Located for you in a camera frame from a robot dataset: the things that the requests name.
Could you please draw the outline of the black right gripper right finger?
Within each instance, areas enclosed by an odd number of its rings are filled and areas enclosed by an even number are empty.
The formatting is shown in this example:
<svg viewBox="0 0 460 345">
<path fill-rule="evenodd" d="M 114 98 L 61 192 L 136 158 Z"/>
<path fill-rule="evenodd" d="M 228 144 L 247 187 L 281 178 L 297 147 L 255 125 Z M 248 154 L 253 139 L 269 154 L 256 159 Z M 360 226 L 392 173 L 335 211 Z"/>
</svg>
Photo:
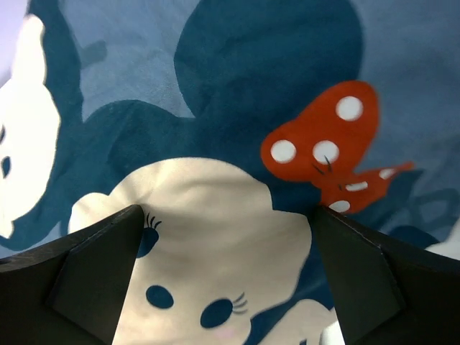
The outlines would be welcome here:
<svg viewBox="0 0 460 345">
<path fill-rule="evenodd" d="M 312 230 L 345 344 L 458 344 L 459 242 L 426 250 L 317 208 Z"/>
</svg>

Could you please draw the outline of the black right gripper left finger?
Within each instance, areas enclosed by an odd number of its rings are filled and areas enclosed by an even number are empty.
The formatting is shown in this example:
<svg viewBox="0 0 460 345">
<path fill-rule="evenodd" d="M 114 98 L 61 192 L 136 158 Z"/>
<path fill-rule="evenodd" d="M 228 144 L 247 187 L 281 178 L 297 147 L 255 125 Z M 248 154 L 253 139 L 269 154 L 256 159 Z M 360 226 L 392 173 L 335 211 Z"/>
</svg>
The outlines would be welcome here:
<svg viewBox="0 0 460 345">
<path fill-rule="evenodd" d="M 1 260 L 1 343 L 111 344 L 144 228 L 132 205 Z"/>
</svg>

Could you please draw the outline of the blue cartoon print pillowcase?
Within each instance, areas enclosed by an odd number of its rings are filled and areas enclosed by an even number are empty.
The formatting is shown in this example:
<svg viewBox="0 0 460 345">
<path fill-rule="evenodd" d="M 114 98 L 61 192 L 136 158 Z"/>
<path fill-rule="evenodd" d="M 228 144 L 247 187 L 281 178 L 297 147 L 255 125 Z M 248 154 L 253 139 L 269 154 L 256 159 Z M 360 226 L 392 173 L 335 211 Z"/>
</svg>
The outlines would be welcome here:
<svg viewBox="0 0 460 345">
<path fill-rule="evenodd" d="M 114 344 L 340 344 L 314 208 L 459 256 L 459 3 L 28 1 L 1 258 L 133 204 Z"/>
</svg>

